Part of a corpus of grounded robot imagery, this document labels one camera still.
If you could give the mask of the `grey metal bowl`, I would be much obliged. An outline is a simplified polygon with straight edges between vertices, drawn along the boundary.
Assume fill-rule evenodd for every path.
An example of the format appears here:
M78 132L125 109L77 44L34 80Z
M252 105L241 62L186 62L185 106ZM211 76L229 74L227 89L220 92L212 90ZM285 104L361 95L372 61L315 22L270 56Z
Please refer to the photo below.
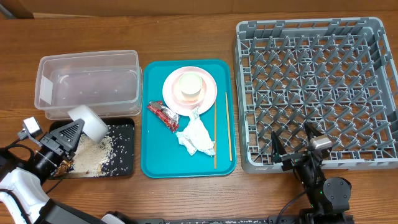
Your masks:
M84 121L83 132L97 144L99 144L108 133L107 125L86 105L80 105L69 110L68 115L73 121L82 119Z

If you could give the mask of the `teal serving tray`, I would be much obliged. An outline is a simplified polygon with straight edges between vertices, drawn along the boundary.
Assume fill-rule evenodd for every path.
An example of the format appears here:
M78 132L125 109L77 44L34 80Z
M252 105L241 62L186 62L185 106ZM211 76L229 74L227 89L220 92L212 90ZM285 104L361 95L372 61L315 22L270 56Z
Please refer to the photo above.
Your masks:
M166 78L176 69L193 66L211 74L217 85L217 169L214 157L202 152L191 156L178 143L175 133L150 110L150 101L164 101L162 88ZM229 161L225 92L228 93L229 119L233 161ZM144 70L141 133L141 169L151 178L201 177L228 175L237 163L234 129L233 94L229 66L220 59L172 60L148 64ZM201 121L214 141L214 106L201 114Z

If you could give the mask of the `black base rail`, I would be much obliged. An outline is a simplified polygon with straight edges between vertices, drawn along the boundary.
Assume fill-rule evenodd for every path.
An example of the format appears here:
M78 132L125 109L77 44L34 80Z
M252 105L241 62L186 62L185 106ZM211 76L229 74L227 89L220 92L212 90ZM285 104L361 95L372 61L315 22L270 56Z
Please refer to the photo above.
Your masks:
M182 219L182 220L165 220L163 218L141 218L134 221L138 224L300 224L299 216L286 215L282 216L277 222L277 216L269 216L266 218L209 218L209 219Z

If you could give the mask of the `wooden chopstick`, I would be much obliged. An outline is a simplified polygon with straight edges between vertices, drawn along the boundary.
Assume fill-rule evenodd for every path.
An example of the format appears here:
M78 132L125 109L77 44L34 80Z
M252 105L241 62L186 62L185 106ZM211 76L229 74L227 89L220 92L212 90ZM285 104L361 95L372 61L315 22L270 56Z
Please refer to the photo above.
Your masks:
M230 129L230 119L229 119L229 104L228 104L228 93L225 92L225 105L226 105L226 122L228 130L228 147L229 147L229 161L233 161L232 157L232 145L231 145L231 129Z
M217 141L217 107L216 107L216 101L214 103L214 151L215 155L214 157L214 169L217 169L217 147L216 147L216 141Z

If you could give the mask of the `white napkin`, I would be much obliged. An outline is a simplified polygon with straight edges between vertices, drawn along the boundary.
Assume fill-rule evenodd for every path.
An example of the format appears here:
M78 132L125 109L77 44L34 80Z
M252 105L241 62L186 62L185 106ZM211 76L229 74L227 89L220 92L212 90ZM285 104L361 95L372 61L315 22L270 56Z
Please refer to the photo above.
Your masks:
M189 115L188 125L183 131L177 131L178 143L186 147L187 152L193 156L197 151L214 156L216 154L215 142L211 140L208 130L200 119L198 107L194 108Z

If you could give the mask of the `clear plastic storage bin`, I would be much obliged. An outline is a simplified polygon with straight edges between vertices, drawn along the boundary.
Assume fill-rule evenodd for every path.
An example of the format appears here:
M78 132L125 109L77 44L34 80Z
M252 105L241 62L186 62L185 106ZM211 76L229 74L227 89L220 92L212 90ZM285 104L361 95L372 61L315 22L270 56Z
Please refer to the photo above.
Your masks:
M86 105L102 118L137 116L142 110L142 70L135 50L107 50L41 58L34 106L50 120Z

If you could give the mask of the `right wooden chopstick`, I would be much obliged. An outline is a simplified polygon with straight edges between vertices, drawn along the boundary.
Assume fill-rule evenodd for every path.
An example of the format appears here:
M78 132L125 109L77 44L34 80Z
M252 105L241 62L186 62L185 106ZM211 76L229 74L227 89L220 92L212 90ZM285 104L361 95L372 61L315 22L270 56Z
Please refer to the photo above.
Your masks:
M233 161L232 157L232 145L231 145L231 129L230 129L230 119L229 119L229 104L228 104L228 93L225 92L225 105L226 105L226 122L228 130L228 147L229 147L229 161Z

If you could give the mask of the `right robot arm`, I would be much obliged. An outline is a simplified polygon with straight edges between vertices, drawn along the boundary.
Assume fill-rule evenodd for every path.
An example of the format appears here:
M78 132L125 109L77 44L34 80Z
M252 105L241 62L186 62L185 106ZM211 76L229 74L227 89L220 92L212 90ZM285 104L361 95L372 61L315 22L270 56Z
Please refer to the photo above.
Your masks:
M304 123L308 138L305 151L287 153L276 132L271 132L272 162L281 163L282 170L291 170L301 182L303 192L293 198L279 212L276 223L354 223L353 217L347 217L351 197L351 183L342 177L326 178L322 162L330 155L333 142ZM306 195L310 208L303 208L295 218L289 218L284 212L300 197Z

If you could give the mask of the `red foil snack wrapper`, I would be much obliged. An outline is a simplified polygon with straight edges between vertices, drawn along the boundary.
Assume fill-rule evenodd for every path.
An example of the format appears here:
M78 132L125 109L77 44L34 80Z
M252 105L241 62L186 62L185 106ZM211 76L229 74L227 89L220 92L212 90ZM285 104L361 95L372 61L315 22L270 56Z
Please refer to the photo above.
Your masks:
M179 114L165 106L162 101L150 101L147 109L152 111L171 132L174 133L179 128Z

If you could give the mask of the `small pink saucer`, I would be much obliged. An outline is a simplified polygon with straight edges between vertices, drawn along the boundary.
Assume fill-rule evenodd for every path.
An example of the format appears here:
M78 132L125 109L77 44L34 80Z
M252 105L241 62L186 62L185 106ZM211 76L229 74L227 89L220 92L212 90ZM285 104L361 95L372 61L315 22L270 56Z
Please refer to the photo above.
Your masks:
M201 103L203 101L203 99L205 97L205 93L206 93L206 84L205 84L205 81L203 80L203 78L202 78L203 84L202 84L202 88L201 88L201 91L199 92L199 94L194 97L188 97L188 96L185 96L182 94L182 92L180 91L179 85L178 85L178 79L180 78L181 75L179 75L175 79L173 86L172 86L172 93L173 93L174 99L184 106L193 106L193 105L197 105L197 104Z

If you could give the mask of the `grey dishwasher rack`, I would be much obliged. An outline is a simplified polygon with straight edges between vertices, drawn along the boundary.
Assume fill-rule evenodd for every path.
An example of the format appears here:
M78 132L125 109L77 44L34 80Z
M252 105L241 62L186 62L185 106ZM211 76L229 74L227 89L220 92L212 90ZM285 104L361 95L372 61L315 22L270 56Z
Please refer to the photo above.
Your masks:
M333 142L326 169L397 167L397 69L380 19L242 21L235 33L245 172L280 172L271 134L300 152L304 123Z

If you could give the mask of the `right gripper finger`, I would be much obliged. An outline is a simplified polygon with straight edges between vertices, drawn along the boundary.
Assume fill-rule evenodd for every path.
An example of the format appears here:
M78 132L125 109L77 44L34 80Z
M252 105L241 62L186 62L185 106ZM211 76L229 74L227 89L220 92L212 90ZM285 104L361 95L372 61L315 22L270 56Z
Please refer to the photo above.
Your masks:
M310 123L304 122L303 125L305 128L305 132L306 132L309 144L310 144L311 138L323 135L321 132L319 132L317 129L315 129Z
M282 162L282 156L286 154L286 151L275 131L271 132L271 148L271 161L274 164Z

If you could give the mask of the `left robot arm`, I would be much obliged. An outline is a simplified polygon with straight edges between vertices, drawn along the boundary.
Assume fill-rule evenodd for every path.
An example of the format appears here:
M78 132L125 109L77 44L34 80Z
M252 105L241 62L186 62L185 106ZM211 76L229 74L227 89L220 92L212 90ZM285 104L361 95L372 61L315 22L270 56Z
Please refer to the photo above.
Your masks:
M1 148L1 202L5 204L15 223L132 223L138 221L120 212L107 212L96 218L81 210L49 198L43 183L60 164L75 155L81 134L102 140L108 127L99 118L75 118L49 133L43 133L34 117L23 121L18 139ZM23 160L11 152L21 147L21 141L30 139L38 144L40 151L30 152Z

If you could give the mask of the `white paper cup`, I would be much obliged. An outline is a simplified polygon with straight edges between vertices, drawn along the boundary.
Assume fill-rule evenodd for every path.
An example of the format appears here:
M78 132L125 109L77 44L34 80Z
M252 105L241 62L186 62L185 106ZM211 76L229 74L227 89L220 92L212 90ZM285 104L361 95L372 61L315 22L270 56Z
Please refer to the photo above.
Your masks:
M178 79L180 91L188 97L197 96L201 91L202 84L202 77L197 72L183 73Z

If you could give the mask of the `large pink plate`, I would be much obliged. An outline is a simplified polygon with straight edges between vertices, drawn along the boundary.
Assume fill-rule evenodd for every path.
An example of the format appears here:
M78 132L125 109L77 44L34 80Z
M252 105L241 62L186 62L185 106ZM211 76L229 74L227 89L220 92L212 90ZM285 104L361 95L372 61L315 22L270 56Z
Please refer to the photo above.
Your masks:
M177 102L172 93L172 86L175 81L175 79L181 75L182 73L185 72L198 72L200 76L203 78L206 84L206 93L203 101L197 105L193 106L184 106ZM202 114L209 110L213 104L216 101L217 97L217 85L215 82L215 79L211 76L209 72L206 70L199 68L199 67L193 67L193 66L187 66L187 67L182 67L174 70L164 81L163 88L162 88L162 96L163 99L166 103L166 105L174 112L176 112L179 115L182 116L189 116L191 111L198 107L199 114Z

